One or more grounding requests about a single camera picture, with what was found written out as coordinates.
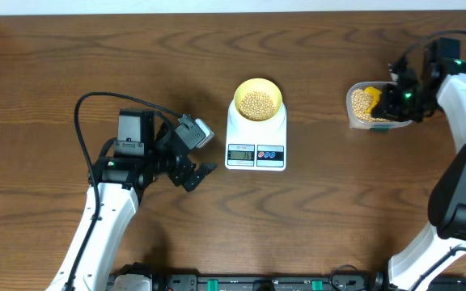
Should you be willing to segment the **soybeans in container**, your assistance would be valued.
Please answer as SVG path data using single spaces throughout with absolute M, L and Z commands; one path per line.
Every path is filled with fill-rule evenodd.
M 388 120 L 384 118 L 375 118 L 371 114 L 367 114 L 366 110 L 370 106 L 371 97 L 364 92 L 365 89 L 356 89 L 352 93 L 352 106 L 354 109 L 354 115 L 363 121 L 371 121 L 371 122 L 388 122 Z

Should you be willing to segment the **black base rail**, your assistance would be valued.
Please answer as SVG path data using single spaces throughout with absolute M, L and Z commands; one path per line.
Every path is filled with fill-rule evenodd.
M 371 274 L 352 267 L 331 274 L 246 275 L 201 274 L 196 269 L 156 270 L 134 263 L 113 273 L 107 290 L 133 291 L 370 291 L 396 290 L 382 272 Z

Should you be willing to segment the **soybeans in bowl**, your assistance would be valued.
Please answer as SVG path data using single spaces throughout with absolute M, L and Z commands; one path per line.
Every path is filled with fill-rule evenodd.
M 277 108 L 271 96 L 261 92 L 248 92 L 239 103 L 239 112 L 251 121 L 264 121 L 273 117 Z

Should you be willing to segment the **pale yellow bowl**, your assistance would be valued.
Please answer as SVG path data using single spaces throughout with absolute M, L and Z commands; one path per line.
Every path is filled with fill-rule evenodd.
M 234 109 L 241 115 L 241 113 L 239 112 L 240 100 L 248 92 L 252 92 L 252 91 L 261 91 L 271 96 L 277 108 L 276 113 L 273 115 L 273 117 L 275 117 L 283 106 L 282 93 L 274 82 L 271 82 L 265 78 L 251 78 L 241 83 L 236 89 L 235 94 L 234 94 L 234 98 L 233 98 Z

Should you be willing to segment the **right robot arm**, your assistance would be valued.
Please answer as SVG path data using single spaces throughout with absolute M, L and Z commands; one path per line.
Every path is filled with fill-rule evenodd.
M 389 66 L 393 82 L 371 109 L 374 118 L 421 122 L 445 114 L 456 156 L 434 186 L 428 222 L 419 235 L 388 261 L 384 290 L 427 290 L 430 283 L 466 255 L 466 61 L 456 30 L 425 36 Z

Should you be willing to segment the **yellow measuring scoop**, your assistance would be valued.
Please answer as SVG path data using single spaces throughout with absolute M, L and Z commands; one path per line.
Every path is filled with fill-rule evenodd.
M 377 89 L 374 86 L 369 86 L 364 90 L 364 92 L 367 93 L 371 97 L 370 106 L 366 110 L 367 114 L 371 114 L 373 108 L 379 103 L 382 91 Z

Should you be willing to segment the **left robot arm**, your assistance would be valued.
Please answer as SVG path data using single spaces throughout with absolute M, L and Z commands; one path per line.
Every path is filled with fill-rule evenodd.
M 161 112 L 123 109 L 118 134 L 100 151 L 88 174 L 85 209 L 51 290 L 105 290 L 121 239 L 147 187 L 161 175 L 193 191 L 216 164 L 197 165 L 189 153 L 214 136 L 200 119 L 182 115 L 174 125 Z

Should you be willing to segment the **clear plastic container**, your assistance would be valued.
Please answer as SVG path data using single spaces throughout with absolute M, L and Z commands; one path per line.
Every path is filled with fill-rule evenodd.
M 347 113 L 349 117 L 349 126 L 354 129 L 395 129 L 395 128 L 402 128 L 407 125 L 410 125 L 412 123 L 411 120 L 409 121 L 404 121 L 404 122 L 397 122 L 397 121 L 391 121 L 389 120 L 388 122 L 371 122 L 371 121 L 363 121 L 359 120 L 355 115 L 354 115 L 354 109 L 352 106 L 352 93 L 356 89 L 365 89 L 369 86 L 374 86 L 379 90 L 383 90 L 383 88 L 387 84 L 392 84 L 392 82 L 359 82 L 353 85 L 347 92 L 346 94 L 346 107 L 347 107 Z

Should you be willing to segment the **white digital kitchen scale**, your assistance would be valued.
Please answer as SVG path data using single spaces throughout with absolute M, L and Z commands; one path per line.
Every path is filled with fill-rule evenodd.
M 235 102 L 231 102 L 224 160 L 227 169 L 284 171 L 287 149 L 287 114 L 283 103 L 272 118 L 252 121 L 242 116 Z

